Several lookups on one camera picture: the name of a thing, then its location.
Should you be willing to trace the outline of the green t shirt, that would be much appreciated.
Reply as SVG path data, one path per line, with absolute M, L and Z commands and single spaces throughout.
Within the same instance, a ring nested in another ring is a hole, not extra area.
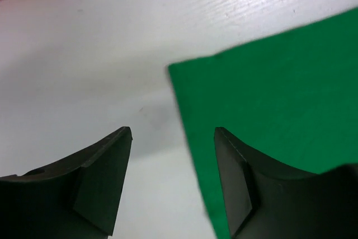
M 357 9 L 168 73 L 217 238 L 229 230 L 215 128 L 309 172 L 357 162 Z

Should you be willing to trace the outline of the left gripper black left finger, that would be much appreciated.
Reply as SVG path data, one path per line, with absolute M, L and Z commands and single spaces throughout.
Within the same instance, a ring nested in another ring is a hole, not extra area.
M 1 237 L 112 236 L 132 140 L 124 126 L 61 160 L 2 177 Z

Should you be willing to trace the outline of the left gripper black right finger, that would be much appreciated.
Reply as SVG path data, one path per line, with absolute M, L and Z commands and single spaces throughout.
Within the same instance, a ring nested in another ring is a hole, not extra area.
M 357 164 L 303 171 L 222 127 L 214 143 L 231 238 L 357 237 Z

